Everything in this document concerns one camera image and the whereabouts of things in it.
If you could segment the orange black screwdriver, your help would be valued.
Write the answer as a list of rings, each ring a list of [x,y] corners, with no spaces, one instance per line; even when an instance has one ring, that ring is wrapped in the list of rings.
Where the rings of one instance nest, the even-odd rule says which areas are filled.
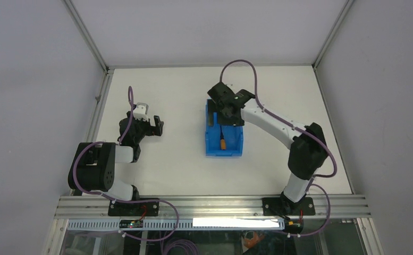
[[[226,150],[226,142],[222,126],[220,126],[220,148],[221,150]]]

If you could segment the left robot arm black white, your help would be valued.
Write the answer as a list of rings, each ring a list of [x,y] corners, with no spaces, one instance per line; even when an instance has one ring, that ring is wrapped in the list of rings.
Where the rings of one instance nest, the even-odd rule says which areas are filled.
[[[164,122],[157,115],[154,122],[152,125],[147,116],[135,117],[127,112],[119,122],[117,142],[80,143],[68,174],[69,187],[119,201],[123,212],[136,215],[141,208],[139,191],[115,176],[115,165],[136,163],[144,137],[162,136]]]

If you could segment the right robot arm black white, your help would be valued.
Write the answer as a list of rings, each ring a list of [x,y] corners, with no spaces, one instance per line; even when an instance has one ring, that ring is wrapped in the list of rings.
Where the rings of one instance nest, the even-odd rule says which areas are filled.
[[[251,123],[276,138],[289,150],[288,169],[291,174],[280,200],[285,214],[296,214],[302,207],[301,202],[313,175],[328,157],[321,126],[317,123],[299,126],[293,121],[280,121],[257,102],[253,93],[245,89],[233,92],[223,82],[214,85],[207,94],[213,103],[219,124],[243,126]]]

